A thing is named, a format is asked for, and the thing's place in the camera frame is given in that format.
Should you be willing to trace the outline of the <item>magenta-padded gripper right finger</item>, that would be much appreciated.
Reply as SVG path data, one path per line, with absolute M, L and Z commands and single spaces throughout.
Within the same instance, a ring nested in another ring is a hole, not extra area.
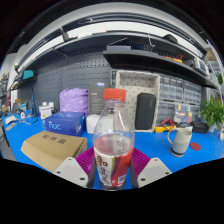
M 140 188 L 171 174 L 168 167 L 157 157 L 150 158 L 134 149 L 130 164 L 130 179 L 133 188 Z

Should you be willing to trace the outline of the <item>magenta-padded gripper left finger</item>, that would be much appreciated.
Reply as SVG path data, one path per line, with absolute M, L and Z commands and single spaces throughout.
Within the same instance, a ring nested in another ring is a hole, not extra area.
M 66 158 L 54 174 L 78 186 L 92 188 L 96 174 L 93 148 L 89 148 L 76 158 Z

